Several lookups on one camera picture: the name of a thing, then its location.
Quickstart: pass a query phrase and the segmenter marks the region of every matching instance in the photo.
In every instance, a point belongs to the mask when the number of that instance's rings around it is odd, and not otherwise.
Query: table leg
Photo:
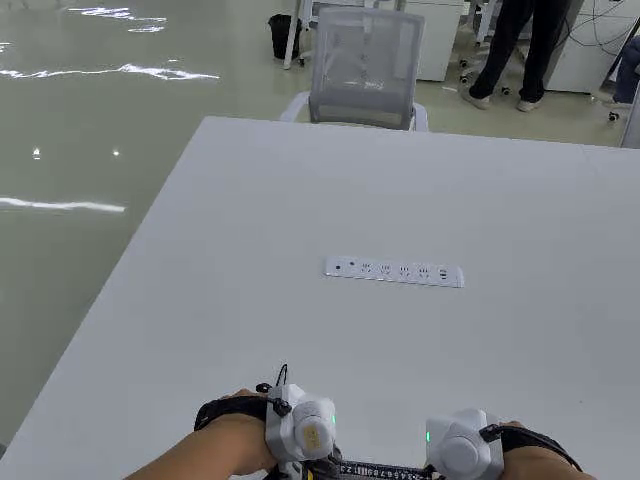
[[[291,24],[289,25],[289,37],[287,38],[287,51],[284,54],[284,69],[291,68],[291,58],[293,57],[293,44],[296,39],[296,29],[298,27],[298,18],[300,18],[300,6],[302,0],[293,0],[293,11],[291,12]]]

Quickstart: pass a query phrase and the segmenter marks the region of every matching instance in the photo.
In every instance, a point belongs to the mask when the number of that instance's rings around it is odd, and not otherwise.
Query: shoe
[[[538,100],[537,102],[527,102],[525,100],[520,100],[516,108],[524,113],[529,113],[531,110],[535,110],[540,106],[542,100]]]
[[[484,98],[472,97],[471,94],[469,93],[468,88],[461,90],[460,96],[464,98],[467,102],[469,102],[471,105],[473,105],[476,108],[479,108],[480,110],[487,110],[491,106],[491,102],[489,101],[489,99],[491,98],[490,96],[484,97]]]

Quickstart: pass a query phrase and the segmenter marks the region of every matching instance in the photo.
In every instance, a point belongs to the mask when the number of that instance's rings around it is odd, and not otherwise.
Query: power strip
[[[434,287],[464,287],[460,267],[430,263],[383,262],[359,257],[327,257],[325,275]]]

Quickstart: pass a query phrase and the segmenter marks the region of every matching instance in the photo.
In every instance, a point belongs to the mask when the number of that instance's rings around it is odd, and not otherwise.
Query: white device
[[[504,470],[502,442],[485,442],[480,430],[498,421],[479,409],[427,420],[427,464],[448,480],[497,480]]]
[[[332,453],[336,410],[331,400],[310,395],[295,384],[273,387],[268,398],[265,438],[281,464]]]

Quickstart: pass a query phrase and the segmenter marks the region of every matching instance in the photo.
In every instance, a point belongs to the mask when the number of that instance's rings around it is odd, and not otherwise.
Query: gray floor
[[[275,119],[309,88],[309,68],[285,72],[270,52],[266,20],[288,3],[0,1],[0,442],[202,117]],[[472,46],[462,32],[456,52]],[[622,123],[584,95],[551,93],[529,115],[515,96],[476,110],[457,93],[457,54],[452,62],[446,82],[417,87],[432,131],[619,141]],[[508,81],[517,88],[517,77]]]

